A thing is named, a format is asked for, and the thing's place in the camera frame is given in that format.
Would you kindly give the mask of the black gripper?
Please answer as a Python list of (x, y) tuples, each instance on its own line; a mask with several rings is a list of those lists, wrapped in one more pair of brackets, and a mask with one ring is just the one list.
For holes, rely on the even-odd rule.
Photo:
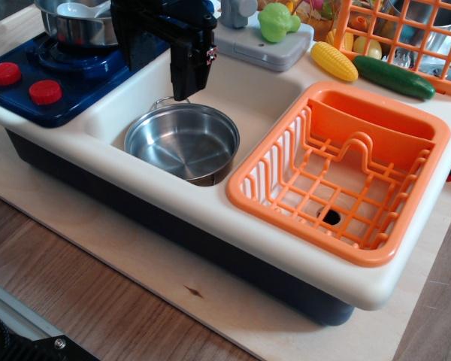
[(112, 1), (114, 33), (130, 71), (157, 56), (156, 39), (171, 47), (173, 97), (183, 101), (207, 86), (217, 46), (213, 7), (206, 1)]

